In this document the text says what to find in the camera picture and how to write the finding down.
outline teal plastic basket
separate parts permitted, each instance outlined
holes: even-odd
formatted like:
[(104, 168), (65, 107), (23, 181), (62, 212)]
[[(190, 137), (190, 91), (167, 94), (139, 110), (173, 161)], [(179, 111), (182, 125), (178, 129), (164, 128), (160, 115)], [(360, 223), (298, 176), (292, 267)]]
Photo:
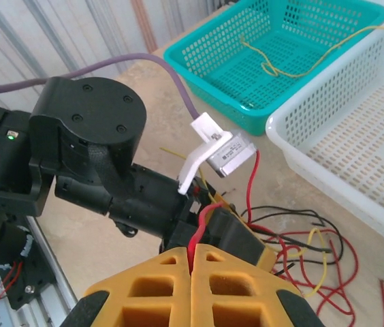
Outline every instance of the teal plastic basket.
[(264, 51), (275, 67), (300, 74), (340, 40), (383, 21), (383, 6), (361, 0), (240, 0), (170, 46), (164, 58), (194, 94), (260, 135), (279, 106), (369, 32), (333, 51), (301, 78), (265, 73), (263, 57), (243, 46), (241, 36)]

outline plastic basket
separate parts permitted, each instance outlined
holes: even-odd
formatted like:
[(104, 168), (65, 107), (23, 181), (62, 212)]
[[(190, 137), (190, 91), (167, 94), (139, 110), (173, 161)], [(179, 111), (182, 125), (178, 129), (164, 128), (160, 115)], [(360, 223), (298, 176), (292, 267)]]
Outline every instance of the plastic basket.
[(384, 30), (376, 30), (268, 120), (289, 166), (384, 236)]
[(384, 7), (360, 0), (241, 0), (165, 51), (165, 60), (192, 92), (253, 135), (266, 119), (324, 67), (367, 34), (334, 51), (303, 78), (273, 77), (261, 68), (261, 50), (292, 74), (310, 69), (333, 44), (384, 21)]

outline white plastic basket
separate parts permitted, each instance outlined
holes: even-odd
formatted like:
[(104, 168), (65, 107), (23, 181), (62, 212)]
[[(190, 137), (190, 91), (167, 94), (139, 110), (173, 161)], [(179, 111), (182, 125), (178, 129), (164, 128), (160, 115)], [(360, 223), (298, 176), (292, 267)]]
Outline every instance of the white plastic basket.
[(384, 236), (384, 30), (285, 102), (266, 133), (292, 170)]

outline yellow wire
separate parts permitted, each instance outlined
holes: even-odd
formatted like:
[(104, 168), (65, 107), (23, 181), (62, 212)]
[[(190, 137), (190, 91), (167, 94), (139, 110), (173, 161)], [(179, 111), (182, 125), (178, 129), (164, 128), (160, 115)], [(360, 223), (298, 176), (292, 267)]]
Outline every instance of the yellow wire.
[(279, 74), (281, 74), (281, 75), (292, 77), (292, 78), (299, 78), (299, 77), (303, 77), (303, 76), (308, 75), (309, 73), (311, 73), (326, 58), (326, 56), (328, 56), (331, 53), (331, 51), (333, 51), (334, 49), (342, 46), (342, 44), (344, 44), (345, 42), (348, 42), (353, 37), (359, 35), (360, 33), (365, 32), (365, 31), (367, 31), (369, 29), (384, 29), (384, 26), (367, 26), (367, 27), (364, 27), (363, 29), (360, 29), (359, 31), (356, 31), (355, 33), (353, 33), (350, 36), (344, 38), (342, 41), (338, 42), (337, 44), (334, 44), (331, 48), (329, 48), (322, 55), (322, 57), (307, 72), (304, 72), (304, 73), (301, 73), (301, 74), (290, 74), (290, 73), (284, 72), (283, 70), (275, 67), (271, 63), (271, 60), (269, 60), (268, 56), (262, 50), (254, 47), (254, 46), (250, 45), (248, 42), (246, 42), (245, 41), (245, 37), (243, 35), (240, 36), (240, 43), (243, 44), (244, 46), (246, 46), (247, 48), (250, 48), (251, 50), (254, 50), (254, 51), (258, 52), (266, 60), (266, 62), (261, 63), (261, 68), (267, 74), (269, 74), (271, 76), (274, 76), (274, 77), (277, 77)]
[[(162, 147), (162, 146), (161, 146), (160, 149), (161, 149), (162, 151), (167, 152), (167, 153), (171, 153), (172, 155), (176, 155), (177, 157), (182, 158), (183, 160), (186, 160), (186, 156), (181, 155), (180, 153), (177, 153), (177, 152), (175, 152), (175, 151), (169, 150), (169, 149), (164, 148), (164, 147)], [(204, 173), (203, 173), (202, 169), (201, 169), (201, 168), (198, 168), (198, 172), (199, 172), (199, 176), (201, 177), (201, 180), (203, 181), (204, 186), (205, 186), (206, 189), (208, 190), (207, 180), (206, 180), (206, 177), (204, 177)], [(210, 191), (208, 192), (208, 197), (209, 197), (209, 199), (210, 199), (210, 201), (211, 201), (212, 203), (217, 203), (217, 201), (213, 198), (212, 194), (210, 194)]]
[[(313, 228), (311, 231), (310, 231), (310, 234), (308, 235), (308, 240), (307, 240), (307, 245), (310, 245), (311, 242), (312, 242), (312, 239), (313, 239), (313, 235), (317, 233), (317, 235), (319, 236), (319, 239), (321, 240), (321, 246), (323, 249), (325, 249), (325, 241), (322, 237), (322, 234), (321, 234), (321, 231), (318, 229), (318, 228)], [(307, 248), (303, 248), (302, 250), (300, 250), (299, 252), (297, 253), (294, 253), (294, 254), (287, 254), (287, 257), (288, 258), (298, 258), (300, 257), (301, 255), (303, 255), (305, 252), (307, 251)], [(327, 253), (326, 252), (322, 252), (322, 262), (323, 262), (323, 272), (322, 272), (322, 277), (321, 277), (321, 280), (318, 282), (318, 284), (315, 286), (315, 288), (313, 288), (313, 290), (306, 294), (304, 297), (308, 298), (312, 295), (315, 295), (317, 293), (317, 291), (321, 288), (321, 286), (323, 285), (325, 279), (327, 278)]]

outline metal electronic component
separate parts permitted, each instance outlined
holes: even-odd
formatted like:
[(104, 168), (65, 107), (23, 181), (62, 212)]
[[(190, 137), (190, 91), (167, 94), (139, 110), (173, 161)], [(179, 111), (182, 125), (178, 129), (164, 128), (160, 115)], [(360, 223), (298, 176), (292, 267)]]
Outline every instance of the metal electronic component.
[(181, 168), (178, 175), (178, 192), (180, 194), (187, 193), (199, 166), (233, 137), (229, 131), (224, 131), (207, 112), (196, 118), (191, 126), (204, 143), (188, 154)]
[(233, 134), (231, 140), (207, 159), (209, 165), (220, 177), (230, 175), (257, 151), (245, 132), (236, 130), (231, 133)]

